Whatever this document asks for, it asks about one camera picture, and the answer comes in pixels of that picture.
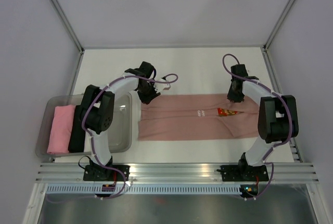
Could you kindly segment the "dusty pink t-shirt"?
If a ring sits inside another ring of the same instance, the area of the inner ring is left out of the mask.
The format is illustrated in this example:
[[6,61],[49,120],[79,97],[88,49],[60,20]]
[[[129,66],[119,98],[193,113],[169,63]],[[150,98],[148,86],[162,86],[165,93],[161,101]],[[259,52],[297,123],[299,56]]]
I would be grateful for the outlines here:
[[161,95],[141,106],[140,141],[255,138],[259,107],[249,97],[233,103],[226,94]]

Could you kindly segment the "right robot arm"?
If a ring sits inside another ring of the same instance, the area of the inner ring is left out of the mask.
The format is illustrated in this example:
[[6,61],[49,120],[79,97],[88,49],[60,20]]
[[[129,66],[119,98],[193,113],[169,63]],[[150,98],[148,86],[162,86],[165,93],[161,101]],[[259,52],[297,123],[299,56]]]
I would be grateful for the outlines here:
[[299,133],[296,99],[292,95],[281,95],[266,87],[257,77],[250,77],[244,64],[231,66],[231,85],[227,98],[241,103],[249,97],[259,106],[258,137],[243,155],[246,161],[238,165],[238,175],[251,179],[256,167],[264,165],[273,150],[289,142]]

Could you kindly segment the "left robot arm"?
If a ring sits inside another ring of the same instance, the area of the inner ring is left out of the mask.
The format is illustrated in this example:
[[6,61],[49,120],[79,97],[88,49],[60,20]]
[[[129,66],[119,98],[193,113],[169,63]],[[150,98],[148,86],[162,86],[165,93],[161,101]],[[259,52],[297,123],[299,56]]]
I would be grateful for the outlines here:
[[113,176],[107,130],[113,120],[115,102],[135,91],[143,104],[149,104],[160,95],[153,82],[155,75],[154,66],[144,61],[139,68],[126,70],[103,88],[94,85],[86,87],[80,105],[80,123],[91,143],[92,161],[97,164],[95,174],[102,180]]

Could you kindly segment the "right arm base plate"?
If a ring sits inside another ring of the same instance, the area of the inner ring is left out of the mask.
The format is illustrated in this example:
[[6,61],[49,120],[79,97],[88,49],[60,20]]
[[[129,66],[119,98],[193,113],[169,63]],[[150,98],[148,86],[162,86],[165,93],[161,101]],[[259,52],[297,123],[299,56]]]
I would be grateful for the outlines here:
[[221,165],[217,172],[224,182],[268,182],[269,176],[266,166],[240,167],[238,165]]

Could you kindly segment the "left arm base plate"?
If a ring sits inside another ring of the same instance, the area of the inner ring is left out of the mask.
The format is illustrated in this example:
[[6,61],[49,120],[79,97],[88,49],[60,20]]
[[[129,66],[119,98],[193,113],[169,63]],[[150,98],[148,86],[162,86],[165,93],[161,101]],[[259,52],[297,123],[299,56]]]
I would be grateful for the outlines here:
[[[121,171],[126,181],[129,179],[130,166],[128,165],[113,165],[114,169]],[[123,182],[122,175],[114,170],[105,169],[97,164],[87,165],[84,169],[84,181],[116,181]]]

